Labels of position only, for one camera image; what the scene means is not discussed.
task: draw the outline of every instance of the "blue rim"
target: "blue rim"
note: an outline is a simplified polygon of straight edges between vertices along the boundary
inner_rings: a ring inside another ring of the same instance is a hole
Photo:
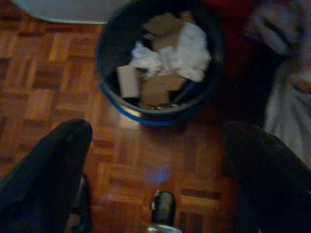
[[[172,124],[178,123],[180,121],[184,121],[184,120],[189,119],[190,117],[194,116],[199,109],[199,105],[196,105],[196,106],[192,107],[191,109],[181,113],[180,115],[177,115],[175,118],[173,118],[171,120],[164,120],[164,121],[145,120],[145,119],[142,119],[138,116],[135,116],[135,115],[127,112],[126,110],[122,109],[119,105],[117,105],[117,103],[109,96],[109,94],[105,92],[105,90],[103,88],[103,84],[100,84],[99,88],[100,88],[101,92],[107,96],[109,102],[112,104],[112,106],[115,107],[115,109],[117,109],[120,113],[127,116],[128,118],[130,118],[130,119],[132,119],[132,120],[134,120],[140,124],[144,124],[144,125],[151,125],[151,126],[172,125]]]

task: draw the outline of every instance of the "white object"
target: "white object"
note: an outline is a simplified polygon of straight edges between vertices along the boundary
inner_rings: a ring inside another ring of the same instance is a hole
[[[151,77],[161,70],[162,62],[158,53],[144,47],[141,42],[136,42],[135,48],[132,50],[130,65],[136,68],[147,69],[147,77]]]
[[[33,17],[57,23],[107,23],[130,0],[12,0]]]
[[[134,67],[117,67],[122,98],[139,97],[138,77]]]
[[[283,141],[306,165],[311,167],[311,94],[291,86],[292,75],[282,75],[287,64],[280,68],[266,108],[265,131]],[[311,82],[311,73],[299,76]]]
[[[178,74],[182,77],[201,82],[210,60],[205,32],[197,25],[185,23],[173,67],[179,69]]]
[[[174,51],[172,46],[168,46],[160,50],[162,70],[159,72],[159,75],[168,75],[172,74],[174,69],[172,67]]]
[[[130,64],[147,69],[147,77],[158,71],[159,75],[166,75],[177,70],[180,76],[201,82],[210,61],[205,32],[194,24],[185,23],[176,50],[169,46],[158,54],[144,47],[141,42],[136,42]]]

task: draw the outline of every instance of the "cloth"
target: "cloth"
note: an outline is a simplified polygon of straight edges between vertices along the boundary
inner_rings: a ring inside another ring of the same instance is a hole
[[[311,94],[297,83],[311,85],[311,2],[263,2],[251,15],[246,34],[287,57],[276,72],[265,130],[282,140],[311,167]]]
[[[180,76],[201,82],[210,61],[205,32],[194,24],[185,23],[176,49],[169,46],[158,54],[136,42],[130,65],[147,69],[147,78],[159,71],[159,75],[166,75],[177,70]]]

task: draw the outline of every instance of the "white cloth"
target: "white cloth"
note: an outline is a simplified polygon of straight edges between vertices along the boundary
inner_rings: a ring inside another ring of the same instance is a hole
[[[288,70],[289,65],[285,63],[276,76],[266,108],[265,131],[283,141],[311,167],[311,94],[297,91],[290,85],[293,74]],[[311,75],[304,79],[311,82]]]
[[[185,23],[176,50],[166,47],[158,54],[136,42],[130,65],[147,69],[147,78],[158,71],[159,75],[165,75],[177,70],[180,76],[201,82],[210,61],[205,32],[194,24]]]

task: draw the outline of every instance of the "red fabric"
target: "red fabric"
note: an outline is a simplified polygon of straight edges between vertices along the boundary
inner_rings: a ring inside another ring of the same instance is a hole
[[[234,84],[248,72],[248,64],[256,56],[257,43],[244,35],[244,25],[259,0],[203,0],[219,19],[225,34],[227,55],[224,78]]]

